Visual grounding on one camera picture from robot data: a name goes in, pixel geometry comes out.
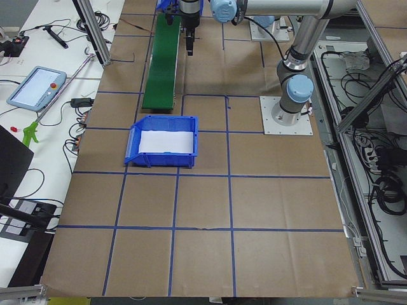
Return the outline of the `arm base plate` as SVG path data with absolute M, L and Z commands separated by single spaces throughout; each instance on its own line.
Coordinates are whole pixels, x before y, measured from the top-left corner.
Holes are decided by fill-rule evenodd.
M 265 135 L 312 136 L 310 115 L 304 105 L 297 114 L 290 114 L 280 107 L 280 97 L 259 97 Z
M 286 18 L 284 16 L 249 16 L 260 25 L 262 25 L 268 32 L 270 32 L 277 42 L 290 41 L 289 29 L 290 26 L 286 24 Z M 249 22 L 251 40 L 252 41 L 272 41 L 269 34 L 264 29 L 258 26 L 252 21 Z

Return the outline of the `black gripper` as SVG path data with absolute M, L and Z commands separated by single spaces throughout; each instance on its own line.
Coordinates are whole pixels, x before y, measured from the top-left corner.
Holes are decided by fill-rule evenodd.
M 186 51 L 187 56 L 193 56 L 193 47 L 195 42 L 195 29 L 200 25 L 200 13 L 184 13 L 180 12 L 181 24 L 186 30 Z

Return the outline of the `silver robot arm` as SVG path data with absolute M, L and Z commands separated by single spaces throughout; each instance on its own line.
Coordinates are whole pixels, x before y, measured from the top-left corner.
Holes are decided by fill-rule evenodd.
M 329 21 L 355 5 L 355 1 L 210 1 L 209 8 L 217 22 L 238 25 L 248 20 L 257 26 L 258 33 L 270 36 L 275 43 L 280 42 L 278 19 L 290 19 L 293 43 L 280 55 L 277 75 L 282 95 L 271 116 L 282 126 L 293 126 L 299 122 L 314 90 L 312 81 L 303 74 L 311 53 Z

